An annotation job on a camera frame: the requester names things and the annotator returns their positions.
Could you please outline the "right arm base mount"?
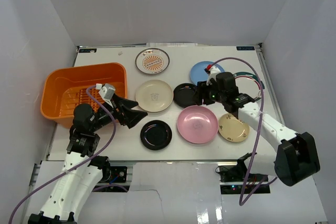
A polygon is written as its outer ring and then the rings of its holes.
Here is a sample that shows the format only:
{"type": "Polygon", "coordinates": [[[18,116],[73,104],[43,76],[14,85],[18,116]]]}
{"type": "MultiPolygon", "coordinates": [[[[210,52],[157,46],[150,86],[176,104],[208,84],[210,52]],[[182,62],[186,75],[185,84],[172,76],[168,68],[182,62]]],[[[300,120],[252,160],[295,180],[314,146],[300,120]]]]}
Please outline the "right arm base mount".
{"type": "Polygon", "coordinates": [[[267,185],[268,177],[263,174],[253,174],[250,172],[246,185],[243,187],[248,166],[248,164],[245,165],[244,161],[250,157],[251,153],[247,153],[243,157],[239,158],[235,165],[221,165],[215,168],[215,173],[220,176],[220,182],[223,183],[220,187],[222,195],[230,193],[240,194],[243,188],[245,189],[244,194],[249,194],[254,188],[256,188],[257,184],[262,181],[264,177],[266,177],[266,179],[263,181],[259,189],[256,190],[256,193],[270,193],[269,186],[267,185]]]}

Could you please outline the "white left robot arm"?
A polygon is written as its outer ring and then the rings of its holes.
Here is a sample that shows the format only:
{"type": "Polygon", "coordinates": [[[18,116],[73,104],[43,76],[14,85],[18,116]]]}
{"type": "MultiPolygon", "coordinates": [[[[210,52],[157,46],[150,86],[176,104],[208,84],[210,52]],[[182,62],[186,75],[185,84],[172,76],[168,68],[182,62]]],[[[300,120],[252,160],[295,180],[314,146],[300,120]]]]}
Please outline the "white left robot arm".
{"type": "Polygon", "coordinates": [[[136,106],[136,101],[116,94],[96,111],[87,103],[76,106],[61,177],[55,179],[47,201],[38,214],[29,216],[28,223],[77,223],[96,184],[111,175],[108,157],[96,150],[100,141],[96,131],[109,123],[133,128],[147,116],[147,112],[135,110],[136,106]]]}

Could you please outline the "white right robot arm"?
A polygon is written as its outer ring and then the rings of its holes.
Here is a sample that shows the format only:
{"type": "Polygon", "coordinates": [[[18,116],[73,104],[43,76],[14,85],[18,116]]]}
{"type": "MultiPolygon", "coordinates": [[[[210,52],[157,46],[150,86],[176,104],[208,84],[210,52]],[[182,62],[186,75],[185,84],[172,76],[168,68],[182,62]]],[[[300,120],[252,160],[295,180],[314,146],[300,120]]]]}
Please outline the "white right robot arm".
{"type": "Polygon", "coordinates": [[[207,81],[199,82],[194,100],[197,105],[222,104],[227,112],[247,123],[275,150],[274,158],[257,151],[239,158],[237,175],[241,180],[247,182],[256,174],[263,174],[275,176],[283,184],[293,186],[320,171],[313,136],[308,132],[299,134],[263,113],[260,104],[238,91],[232,73],[211,74],[207,81]]]}

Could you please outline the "pink plate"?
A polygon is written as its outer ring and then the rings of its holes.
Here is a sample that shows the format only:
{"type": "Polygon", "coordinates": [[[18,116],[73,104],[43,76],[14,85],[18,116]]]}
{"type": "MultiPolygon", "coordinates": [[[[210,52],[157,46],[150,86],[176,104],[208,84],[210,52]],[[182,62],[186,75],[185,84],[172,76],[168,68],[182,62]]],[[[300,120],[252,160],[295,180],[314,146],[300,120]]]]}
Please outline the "pink plate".
{"type": "Polygon", "coordinates": [[[181,137],[192,144],[211,142],[218,132],[216,115],[203,106],[189,106],[178,116],[177,130],[181,137]]]}

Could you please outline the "white plate green rim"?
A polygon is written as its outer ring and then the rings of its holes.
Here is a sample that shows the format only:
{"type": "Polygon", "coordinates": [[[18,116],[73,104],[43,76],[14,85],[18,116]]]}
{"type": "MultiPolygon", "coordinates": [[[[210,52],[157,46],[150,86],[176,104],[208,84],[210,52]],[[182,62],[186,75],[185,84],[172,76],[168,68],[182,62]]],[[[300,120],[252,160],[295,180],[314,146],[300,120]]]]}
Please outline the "white plate green rim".
{"type": "Polygon", "coordinates": [[[259,85],[257,77],[250,72],[237,72],[234,74],[236,85],[240,93],[249,95],[255,101],[261,100],[261,90],[265,89],[262,81],[259,85]]]}

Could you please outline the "beige plate with calligraphy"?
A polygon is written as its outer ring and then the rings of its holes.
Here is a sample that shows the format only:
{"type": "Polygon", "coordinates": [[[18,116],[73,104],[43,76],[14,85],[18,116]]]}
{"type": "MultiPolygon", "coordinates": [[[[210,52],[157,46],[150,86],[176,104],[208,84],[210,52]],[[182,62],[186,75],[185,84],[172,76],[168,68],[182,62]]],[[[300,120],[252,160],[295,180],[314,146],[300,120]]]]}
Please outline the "beige plate with calligraphy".
{"type": "Polygon", "coordinates": [[[218,132],[225,140],[240,143],[248,138],[249,125],[227,113],[218,120],[218,132]]]}

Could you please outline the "orange sunburst patterned plate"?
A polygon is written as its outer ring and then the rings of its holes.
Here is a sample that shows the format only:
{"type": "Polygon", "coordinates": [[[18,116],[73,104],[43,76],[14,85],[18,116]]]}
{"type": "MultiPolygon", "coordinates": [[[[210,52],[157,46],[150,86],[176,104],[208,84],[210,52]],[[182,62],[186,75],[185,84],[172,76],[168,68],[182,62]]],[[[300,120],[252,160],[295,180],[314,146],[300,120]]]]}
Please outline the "orange sunburst patterned plate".
{"type": "Polygon", "coordinates": [[[157,75],[170,65],[169,55],[159,48],[147,48],[135,58],[136,68],[146,75],[157,75]]]}

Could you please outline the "light blue plate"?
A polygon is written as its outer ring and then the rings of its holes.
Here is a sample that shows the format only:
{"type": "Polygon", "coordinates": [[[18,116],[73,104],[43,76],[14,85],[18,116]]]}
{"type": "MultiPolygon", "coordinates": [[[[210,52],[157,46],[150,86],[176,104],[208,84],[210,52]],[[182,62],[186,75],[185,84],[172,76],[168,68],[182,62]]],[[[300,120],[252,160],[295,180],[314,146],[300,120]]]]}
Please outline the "light blue plate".
{"type": "Polygon", "coordinates": [[[194,85],[197,85],[200,81],[206,81],[208,74],[205,72],[205,68],[208,65],[212,65],[212,61],[200,61],[196,63],[190,70],[190,80],[194,85]]]}

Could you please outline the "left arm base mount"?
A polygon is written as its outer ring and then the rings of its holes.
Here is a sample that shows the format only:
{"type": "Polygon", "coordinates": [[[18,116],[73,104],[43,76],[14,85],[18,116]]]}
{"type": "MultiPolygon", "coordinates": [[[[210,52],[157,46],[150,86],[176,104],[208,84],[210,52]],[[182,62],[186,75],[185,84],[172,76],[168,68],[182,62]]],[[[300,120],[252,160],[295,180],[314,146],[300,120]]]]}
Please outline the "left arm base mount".
{"type": "Polygon", "coordinates": [[[93,191],[102,193],[127,193],[130,188],[127,166],[111,166],[107,168],[103,179],[93,191]]]}

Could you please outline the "black plate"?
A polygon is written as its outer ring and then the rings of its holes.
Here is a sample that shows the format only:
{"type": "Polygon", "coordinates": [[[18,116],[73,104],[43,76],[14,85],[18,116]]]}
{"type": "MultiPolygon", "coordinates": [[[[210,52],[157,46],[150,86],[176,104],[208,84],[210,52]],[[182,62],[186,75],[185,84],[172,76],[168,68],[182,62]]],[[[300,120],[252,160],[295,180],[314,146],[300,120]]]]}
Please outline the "black plate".
{"type": "Polygon", "coordinates": [[[161,120],[146,123],[140,132],[141,143],[149,150],[160,151],[166,148],[172,139],[170,126],[161,120]]]}
{"type": "Polygon", "coordinates": [[[178,106],[182,108],[196,105],[196,102],[193,99],[196,90],[197,86],[192,83],[181,83],[176,86],[173,91],[173,100],[178,106]]]}

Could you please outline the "cream plate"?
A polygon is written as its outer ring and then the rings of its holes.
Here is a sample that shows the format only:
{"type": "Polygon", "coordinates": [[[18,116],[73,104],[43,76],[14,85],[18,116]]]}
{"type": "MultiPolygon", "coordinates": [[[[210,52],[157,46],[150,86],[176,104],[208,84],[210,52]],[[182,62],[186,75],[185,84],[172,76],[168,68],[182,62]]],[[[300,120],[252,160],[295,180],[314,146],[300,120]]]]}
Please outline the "cream plate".
{"type": "Polygon", "coordinates": [[[142,83],[135,92],[139,107],[151,113],[167,109],[173,102],[173,90],[162,80],[149,80],[142,83]]]}

